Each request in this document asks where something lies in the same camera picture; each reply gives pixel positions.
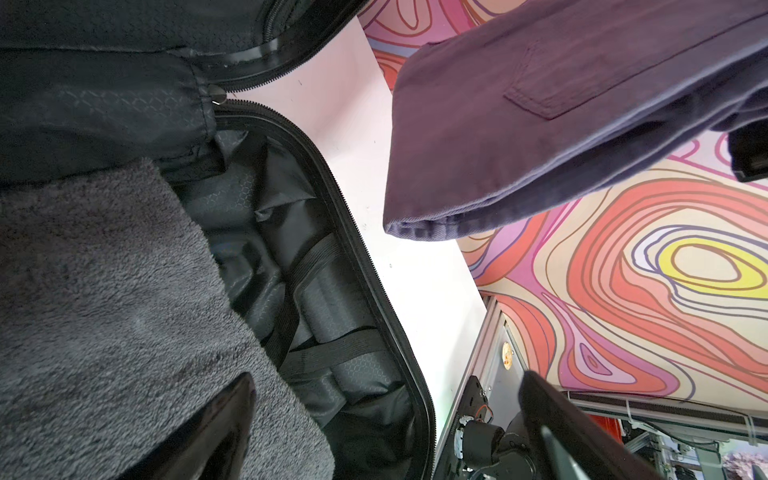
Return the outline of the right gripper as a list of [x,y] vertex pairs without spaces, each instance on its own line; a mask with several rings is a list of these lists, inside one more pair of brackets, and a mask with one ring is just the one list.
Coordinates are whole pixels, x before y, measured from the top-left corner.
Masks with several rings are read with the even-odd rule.
[[728,134],[728,152],[731,170],[739,182],[753,182],[767,178],[768,124],[759,120],[742,126]]

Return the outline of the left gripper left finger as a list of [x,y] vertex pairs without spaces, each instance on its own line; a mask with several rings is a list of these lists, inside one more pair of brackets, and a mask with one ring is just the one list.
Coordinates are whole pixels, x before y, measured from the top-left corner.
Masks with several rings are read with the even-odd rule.
[[244,372],[120,477],[239,478],[255,403],[253,378]]

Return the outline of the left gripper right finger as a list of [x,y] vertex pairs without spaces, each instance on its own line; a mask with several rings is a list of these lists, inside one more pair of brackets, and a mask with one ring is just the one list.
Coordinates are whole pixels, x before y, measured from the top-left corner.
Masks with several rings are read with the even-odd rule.
[[659,477],[536,372],[524,373],[518,400],[538,479]]

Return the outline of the grey towel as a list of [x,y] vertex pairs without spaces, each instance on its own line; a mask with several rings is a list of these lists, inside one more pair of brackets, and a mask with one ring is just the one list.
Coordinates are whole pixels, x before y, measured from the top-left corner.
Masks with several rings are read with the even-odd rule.
[[115,479],[245,373],[241,477],[331,478],[326,437],[152,163],[2,191],[3,478]]

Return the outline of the purple trousers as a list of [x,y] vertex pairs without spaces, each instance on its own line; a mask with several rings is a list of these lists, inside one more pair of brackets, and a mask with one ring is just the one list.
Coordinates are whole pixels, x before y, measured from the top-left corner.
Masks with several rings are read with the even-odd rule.
[[491,230],[766,116],[763,1],[528,1],[401,68],[383,227]]

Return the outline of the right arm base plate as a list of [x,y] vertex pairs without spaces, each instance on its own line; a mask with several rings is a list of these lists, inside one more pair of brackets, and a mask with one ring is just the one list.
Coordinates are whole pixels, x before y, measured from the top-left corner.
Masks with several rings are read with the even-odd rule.
[[521,415],[501,427],[479,379],[472,375],[437,452],[434,479],[537,479]]

